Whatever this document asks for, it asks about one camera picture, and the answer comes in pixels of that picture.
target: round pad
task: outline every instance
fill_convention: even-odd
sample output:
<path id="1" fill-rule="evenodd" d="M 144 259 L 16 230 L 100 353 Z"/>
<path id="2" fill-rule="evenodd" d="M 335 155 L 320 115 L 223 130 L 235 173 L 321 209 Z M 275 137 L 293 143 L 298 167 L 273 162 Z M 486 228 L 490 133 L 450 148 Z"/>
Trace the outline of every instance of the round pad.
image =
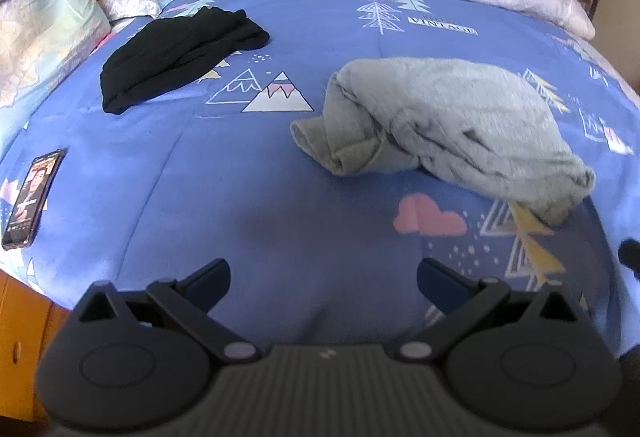
<path id="1" fill-rule="evenodd" d="M 235 341 L 234 343 L 229 343 L 223 349 L 225 356 L 231 359 L 249 359 L 255 356 L 257 351 L 258 349 L 247 341 Z"/>
<path id="2" fill-rule="evenodd" d="M 176 417 L 204 393 L 210 365 L 199 344 L 165 329 L 117 332 L 101 324 L 89 324 L 91 334 L 41 362 L 38 394 L 54 419 L 82 430 L 126 432 Z"/>
<path id="3" fill-rule="evenodd" d="M 400 354 L 407 359 L 425 359 L 431 356 L 433 349 L 423 341 L 409 341 L 400 347 Z"/>
<path id="4" fill-rule="evenodd" d="M 620 386 L 618 364 L 597 337 L 553 320 L 469 336 L 450 352 L 446 373 L 472 411 L 530 431 L 584 425 Z"/>

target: blue comforter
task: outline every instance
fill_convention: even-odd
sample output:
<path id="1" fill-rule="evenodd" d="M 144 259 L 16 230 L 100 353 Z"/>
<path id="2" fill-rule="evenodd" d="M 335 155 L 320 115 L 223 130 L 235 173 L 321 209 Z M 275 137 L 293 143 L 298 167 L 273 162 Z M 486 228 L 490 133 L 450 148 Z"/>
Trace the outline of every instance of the blue comforter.
<path id="1" fill-rule="evenodd" d="M 68 154 L 31 247 L 0 267 L 71 307 L 96 279 L 139 289 L 216 257 L 232 286 L 211 316 L 273 342 L 392 341 L 442 316 L 418 292 L 434 257 L 516 289 L 564 283 L 610 348 L 640 342 L 640 286 L 615 251 L 640 235 L 639 112 L 559 27 L 464 0 L 176 0 L 246 10 L 271 43 L 121 116 L 102 112 L 98 75 L 149 21 L 139 18 L 76 69 L 0 163 L 2 227 L 31 160 Z M 549 229 L 517 205 L 419 172 L 338 178 L 294 144 L 330 75 L 357 58 L 462 58 L 521 74 L 596 188 Z"/>

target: pink cloud print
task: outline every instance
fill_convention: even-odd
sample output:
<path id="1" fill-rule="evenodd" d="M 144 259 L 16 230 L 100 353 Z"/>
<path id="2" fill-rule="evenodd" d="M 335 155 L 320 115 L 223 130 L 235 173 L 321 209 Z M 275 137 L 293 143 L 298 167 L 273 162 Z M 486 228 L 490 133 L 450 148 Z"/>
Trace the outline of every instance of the pink cloud print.
<path id="1" fill-rule="evenodd" d="M 455 212 L 440 211 L 436 201 L 424 193 L 403 197 L 394 220 L 398 233 L 431 237 L 459 237 L 466 233 L 464 219 Z"/>

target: wooden bed frame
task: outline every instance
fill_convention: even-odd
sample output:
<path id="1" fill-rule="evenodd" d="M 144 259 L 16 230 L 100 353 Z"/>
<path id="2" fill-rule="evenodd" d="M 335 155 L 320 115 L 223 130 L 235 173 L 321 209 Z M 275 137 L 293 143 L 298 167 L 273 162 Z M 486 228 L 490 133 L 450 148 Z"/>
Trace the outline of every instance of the wooden bed frame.
<path id="1" fill-rule="evenodd" d="M 46 418 L 34 373 L 68 311 L 0 271 L 0 417 Z"/>

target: ribbed surface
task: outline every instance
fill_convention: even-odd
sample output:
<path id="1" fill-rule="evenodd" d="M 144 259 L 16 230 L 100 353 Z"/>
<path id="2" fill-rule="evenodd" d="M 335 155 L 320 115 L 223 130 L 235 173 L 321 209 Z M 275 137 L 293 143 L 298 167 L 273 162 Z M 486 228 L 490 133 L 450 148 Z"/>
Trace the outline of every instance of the ribbed surface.
<path id="1" fill-rule="evenodd" d="M 57 430 L 56 437 L 82 435 Z M 190 413 L 140 437 L 526 437 L 459 407 L 428 367 L 376 345 L 276 347 L 253 365 L 227 367 Z M 554 434 L 604 437 L 598 427 Z"/>

